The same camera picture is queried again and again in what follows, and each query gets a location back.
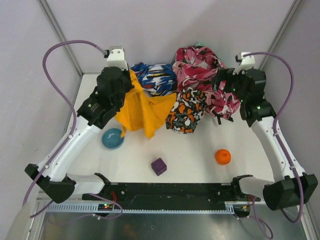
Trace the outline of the pink camouflage cloth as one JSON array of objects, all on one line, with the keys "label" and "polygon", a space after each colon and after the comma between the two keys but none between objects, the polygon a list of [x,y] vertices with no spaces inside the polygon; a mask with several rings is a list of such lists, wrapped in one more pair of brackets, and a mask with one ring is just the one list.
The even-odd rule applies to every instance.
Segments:
[{"label": "pink camouflage cloth", "polygon": [[202,45],[179,48],[172,68],[178,91],[189,87],[201,91],[205,96],[206,113],[219,120],[234,121],[232,115],[239,109],[240,101],[235,94],[224,91],[225,81],[212,85],[218,70],[226,66],[210,48]]}]

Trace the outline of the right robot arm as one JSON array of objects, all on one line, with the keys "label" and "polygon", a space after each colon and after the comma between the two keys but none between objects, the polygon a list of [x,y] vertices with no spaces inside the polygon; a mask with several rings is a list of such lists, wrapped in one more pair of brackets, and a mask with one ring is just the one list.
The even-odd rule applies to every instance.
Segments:
[{"label": "right robot arm", "polygon": [[253,175],[234,177],[238,191],[263,199],[273,211],[306,204],[318,180],[298,163],[281,133],[277,114],[265,98],[265,72],[251,68],[235,73],[232,68],[220,68],[212,85],[220,84],[224,84],[225,93],[239,99],[240,116],[258,137],[273,174],[273,181]]}]

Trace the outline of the orange black camouflage cloth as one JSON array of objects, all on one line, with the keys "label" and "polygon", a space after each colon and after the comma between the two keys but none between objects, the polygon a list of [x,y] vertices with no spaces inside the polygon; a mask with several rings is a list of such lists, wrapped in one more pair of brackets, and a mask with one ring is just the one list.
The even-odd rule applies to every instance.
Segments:
[{"label": "orange black camouflage cloth", "polygon": [[194,133],[199,121],[205,115],[206,94],[191,87],[177,93],[169,115],[165,120],[168,130],[183,134]]}]

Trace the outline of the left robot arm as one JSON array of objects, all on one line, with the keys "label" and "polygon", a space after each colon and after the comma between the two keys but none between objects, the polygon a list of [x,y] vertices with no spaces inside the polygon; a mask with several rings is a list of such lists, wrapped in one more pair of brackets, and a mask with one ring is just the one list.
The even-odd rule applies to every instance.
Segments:
[{"label": "left robot arm", "polygon": [[73,195],[98,194],[105,187],[108,180],[100,173],[72,175],[68,171],[87,143],[120,111],[133,87],[128,69],[105,67],[93,92],[77,110],[70,133],[47,160],[27,165],[25,173],[54,203],[63,203]]}]

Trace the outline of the yellow cloth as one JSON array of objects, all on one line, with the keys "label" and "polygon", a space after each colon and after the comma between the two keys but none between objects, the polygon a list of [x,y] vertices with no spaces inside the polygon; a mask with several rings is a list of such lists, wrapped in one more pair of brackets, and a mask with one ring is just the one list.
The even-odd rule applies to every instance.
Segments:
[{"label": "yellow cloth", "polygon": [[149,97],[144,92],[133,70],[129,71],[133,89],[124,99],[124,105],[115,116],[122,125],[121,137],[127,130],[135,132],[143,129],[147,138],[154,137],[156,131],[162,127],[177,100],[177,94]]}]

